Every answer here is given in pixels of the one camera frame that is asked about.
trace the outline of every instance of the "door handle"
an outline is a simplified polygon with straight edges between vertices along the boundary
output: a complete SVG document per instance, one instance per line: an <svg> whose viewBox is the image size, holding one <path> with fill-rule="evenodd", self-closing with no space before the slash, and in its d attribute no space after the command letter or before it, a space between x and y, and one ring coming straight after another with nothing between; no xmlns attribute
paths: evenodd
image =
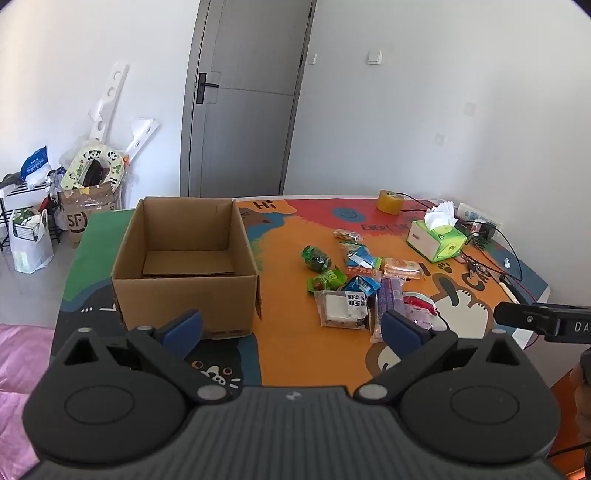
<svg viewBox="0 0 591 480"><path fill-rule="evenodd" d="M197 79L197 96L195 98L195 105L203 105L203 97L205 95L205 87L219 88L218 83L207 83L207 73L200 73Z"/></svg>

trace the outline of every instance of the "yellow tape roll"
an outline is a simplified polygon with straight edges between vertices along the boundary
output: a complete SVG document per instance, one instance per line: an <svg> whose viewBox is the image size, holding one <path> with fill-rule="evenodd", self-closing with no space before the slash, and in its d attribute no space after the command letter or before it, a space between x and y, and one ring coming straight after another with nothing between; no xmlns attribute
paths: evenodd
<svg viewBox="0 0 591 480"><path fill-rule="evenodd" d="M375 207L384 213L398 215L402 210L403 203L404 197L402 195L389 190L380 190L378 201L376 202Z"/></svg>

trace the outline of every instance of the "power strip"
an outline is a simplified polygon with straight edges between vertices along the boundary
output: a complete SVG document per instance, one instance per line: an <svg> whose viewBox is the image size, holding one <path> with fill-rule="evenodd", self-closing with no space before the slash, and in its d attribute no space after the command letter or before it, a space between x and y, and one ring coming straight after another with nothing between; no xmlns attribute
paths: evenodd
<svg viewBox="0 0 591 480"><path fill-rule="evenodd" d="M471 207L470 205L467 205L465 203L461 203L460 205L458 205L457 217L461 218L462 220L469 220L469 221L484 220L485 222L492 223L499 230L503 230L502 224L498 220L494 219L491 215L487 215L486 213L482 212L481 210L477 210L474 207Z"/></svg>

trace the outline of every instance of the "door frame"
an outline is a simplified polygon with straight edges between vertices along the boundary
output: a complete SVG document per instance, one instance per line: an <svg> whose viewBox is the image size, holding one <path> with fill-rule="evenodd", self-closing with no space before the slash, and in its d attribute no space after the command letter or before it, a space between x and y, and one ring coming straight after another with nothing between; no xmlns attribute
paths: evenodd
<svg viewBox="0 0 591 480"><path fill-rule="evenodd" d="M181 126L181 166L180 166L180 195L188 197L190 188L190 163L191 163L191 131L193 129L193 109L195 106L195 91L197 90L197 70L201 56L201 45L205 33L205 22L211 0L201 0L197 10L193 41L189 52L189 65L187 66L187 81L183 102L183 124ZM201 183L194 186L193 196L201 196Z"/></svg>
<svg viewBox="0 0 591 480"><path fill-rule="evenodd" d="M193 41L191 42L191 50L189 53L189 64L187 66L187 80L185 82L185 93L183 103L183 123L181 126L181 153L180 153L180 195L182 197L201 196L201 182L197 185L191 186L191 178L195 179L197 175L191 175L191 132L193 129L193 109L195 104L195 94L197 90L197 79L199 71L199 60L201 57L201 49L203 45L203 36L205 34L205 23L207 21L207 14L212 0L201 0L197 10L197 19L195 20L195 29L193 33ZM306 34L304 36L304 44L302 48L302 57L300 68L297 73L297 80L294 91L294 101L291 107L291 116L289 128L287 131L287 138L285 141L285 151L283 155L283 162L281 167L281 177L278 188L278 194L283 193L285 185L285 175L287 174L287 163L291 150L291 139L293 137L293 129L296 121L296 110L298 99L301 90L301 81L304 74L304 66L306 65L306 58L308 52L308 45L310 42L310 33L312 30L312 21L314 20L314 12L316 11L316 1L311 0L310 15L306 25Z"/></svg>

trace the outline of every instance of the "light switch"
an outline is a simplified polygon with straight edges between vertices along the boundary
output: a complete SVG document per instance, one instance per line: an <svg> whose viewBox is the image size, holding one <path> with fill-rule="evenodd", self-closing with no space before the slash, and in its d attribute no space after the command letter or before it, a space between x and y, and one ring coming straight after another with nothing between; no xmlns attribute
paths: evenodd
<svg viewBox="0 0 591 480"><path fill-rule="evenodd" d="M382 51L381 50L370 51L368 54L368 64L369 65L381 65L382 64Z"/></svg>

